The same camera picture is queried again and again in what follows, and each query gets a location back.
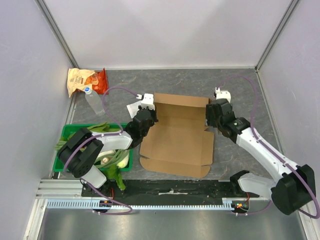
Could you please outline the white paper packet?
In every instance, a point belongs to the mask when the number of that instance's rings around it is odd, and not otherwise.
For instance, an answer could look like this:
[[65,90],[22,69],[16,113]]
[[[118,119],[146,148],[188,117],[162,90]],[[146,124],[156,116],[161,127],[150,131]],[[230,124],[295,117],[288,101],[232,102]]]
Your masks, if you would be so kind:
[[133,119],[136,116],[140,105],[141,105],[141,100],[128,104],[126,106],[131,119]]

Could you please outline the brown cardboard box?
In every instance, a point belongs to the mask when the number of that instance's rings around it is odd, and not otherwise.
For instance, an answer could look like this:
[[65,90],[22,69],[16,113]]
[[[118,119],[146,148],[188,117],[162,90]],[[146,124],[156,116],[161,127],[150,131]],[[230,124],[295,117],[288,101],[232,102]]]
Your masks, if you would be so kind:
[[158,122],[140,145],[148,171],[203,178],[213,163],[214,133],[207,131],[208,97],[155,93]]

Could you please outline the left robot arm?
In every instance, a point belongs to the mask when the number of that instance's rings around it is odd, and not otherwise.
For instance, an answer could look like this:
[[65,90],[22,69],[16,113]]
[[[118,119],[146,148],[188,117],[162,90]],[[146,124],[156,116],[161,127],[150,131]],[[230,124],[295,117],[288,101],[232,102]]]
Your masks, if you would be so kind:
[[58,159],[75,178],[83,179],[99,197],[110,191],[107,177],[95,166],[101,152],[130,150],[142,143],[158,122],[154,105],[138,106],[133,119],[118,132],[94,133],[80,128],[57,152]]

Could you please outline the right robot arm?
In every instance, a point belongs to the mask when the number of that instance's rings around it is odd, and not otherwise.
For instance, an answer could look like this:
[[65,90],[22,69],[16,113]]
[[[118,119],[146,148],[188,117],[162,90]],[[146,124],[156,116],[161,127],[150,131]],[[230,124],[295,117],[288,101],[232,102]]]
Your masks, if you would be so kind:
[[298,165],[285,157],[261,137],[244,117],[236,117],[232,105],[225,98],[214,100],[205,107],[206,124],[216,128],[226,138],[251,154],[269,173],[270,178],[260,177],[243,170],[233,176],[229,191],[235,197],[245,192],[254,193],[270,200],[285,215],[300,211],[314,202],[320,217],[316,198],[314,170],[307,164]]

